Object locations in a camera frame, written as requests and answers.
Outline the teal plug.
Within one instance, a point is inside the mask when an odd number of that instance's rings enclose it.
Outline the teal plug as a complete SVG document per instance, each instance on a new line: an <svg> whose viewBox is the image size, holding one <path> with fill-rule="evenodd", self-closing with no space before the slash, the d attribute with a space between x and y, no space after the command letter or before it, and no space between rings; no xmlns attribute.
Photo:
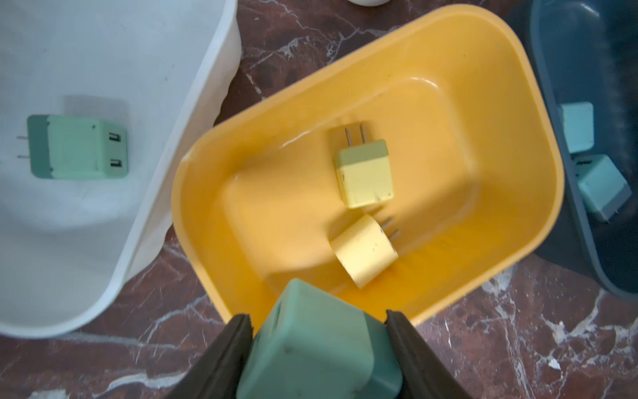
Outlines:
<svg viewBox="0 0 638 399"><path fill-rule="evenodd" d="M627 180L607 155L577 156L574 161L586 211L609 222L632 196Z"/></svg>
<svg viewBox="0 0 638 399"><path fill-rule="evenodd" d="M591 150L595 145L594 106L589 101L561 104L561 121L570 154Z"/></svg>

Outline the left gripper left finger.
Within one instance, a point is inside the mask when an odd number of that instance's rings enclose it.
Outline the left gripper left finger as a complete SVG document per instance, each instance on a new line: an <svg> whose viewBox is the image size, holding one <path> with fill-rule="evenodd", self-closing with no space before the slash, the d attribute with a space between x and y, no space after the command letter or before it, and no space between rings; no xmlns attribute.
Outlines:
<svg viewBox="0 0 638 399"><path fill-rule="evenodd" d="M167 398L235 398L253 344L253 333L247 314L232 317Z"/></svg>

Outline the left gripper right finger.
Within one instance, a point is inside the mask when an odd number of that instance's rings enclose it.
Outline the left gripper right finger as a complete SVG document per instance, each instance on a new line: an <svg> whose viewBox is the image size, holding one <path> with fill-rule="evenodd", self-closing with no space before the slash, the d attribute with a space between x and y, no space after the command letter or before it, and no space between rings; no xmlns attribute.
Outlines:
<svg viewBox="0 0 638 399"><path fill-rule="evenodd" d="M403 373L398 398L470 399L405 314L386 311L385 325Z"/></svg>

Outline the yellow plug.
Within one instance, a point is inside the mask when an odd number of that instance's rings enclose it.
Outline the yellow plug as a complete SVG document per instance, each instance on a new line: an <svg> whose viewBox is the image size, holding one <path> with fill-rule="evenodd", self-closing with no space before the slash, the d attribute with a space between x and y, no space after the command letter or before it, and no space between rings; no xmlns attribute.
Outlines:
<svg viewBox="0 0 638 399"><path fill-rule="evenodd" d="M385 203L395 197L385 140L369 140L362 122L359 132L361 142L355 145L350 126L345 128L347 147L337 151L334 158L340 195L348 209Z"/></svg>
<svg viewBox="0 0 638 399"><path fill-rule="evenodd" d="M364 214L334 237L330 246L359 289L363 289L399 258L382 226L369 214Z"/></svg>

